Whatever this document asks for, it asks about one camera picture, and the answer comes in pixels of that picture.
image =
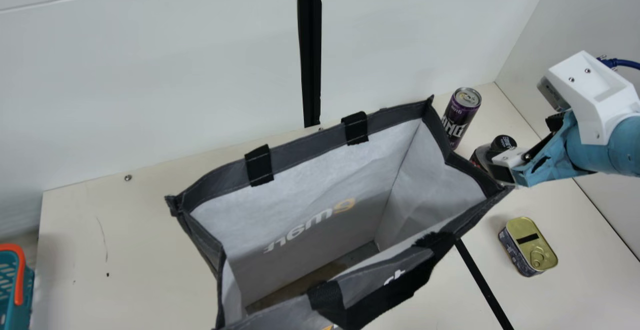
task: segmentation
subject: can lid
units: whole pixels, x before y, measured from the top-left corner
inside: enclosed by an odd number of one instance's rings
[[[545,271],[557,266],[556,253],[551,249],[533,220],[528,217],[509,220],[507,232],[533,269]]]
[[[455,100],[463,107],[475,108],[480,106],[482,102],[482,96],[480,93],[471,87],[461,87],[454,93]]]

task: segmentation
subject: white table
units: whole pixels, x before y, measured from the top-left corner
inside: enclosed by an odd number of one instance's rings
[[[458,152],[468,157],[494,136],[521,146],[540,139],[494,84]],[[436,98],[442,111],[447,95]],[[213,276],[169,215],[163,196],[254,148],[318,127],[46,191],[32,314],[34,330],[210,329]],[[125,181],[126,174],[132,179]],[[519,275],[498,241],[506,221],[529,216],[558,255],[543,275]],[[636,329],[640,262],[573,180],[514,191],[463,238],[515,329]],[[450,251],[414,298],[367,330],[499,329],[460,255]]]

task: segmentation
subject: gold tin lid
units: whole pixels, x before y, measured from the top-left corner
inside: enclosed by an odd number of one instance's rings
[[[533,220],[528,217],[509,220],[507,231],[533,269],[545,271],[557,266],[556,254]]]

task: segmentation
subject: teal basket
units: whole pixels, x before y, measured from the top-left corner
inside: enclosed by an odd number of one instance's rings
[[[29,329],[33,294],[34,271],[25,264],[22,248],[0,244],[0,330]]]

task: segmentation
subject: orange basket handle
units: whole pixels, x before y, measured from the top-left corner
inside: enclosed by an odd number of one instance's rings
[[[25,252],[23,248],[14,243],[0,243],[0,251],[13,251],[18,255],[18,270],[15,273],[15,285],[13,287],[13,303],[16,307],[23,304],[23,284],[25,283]]]

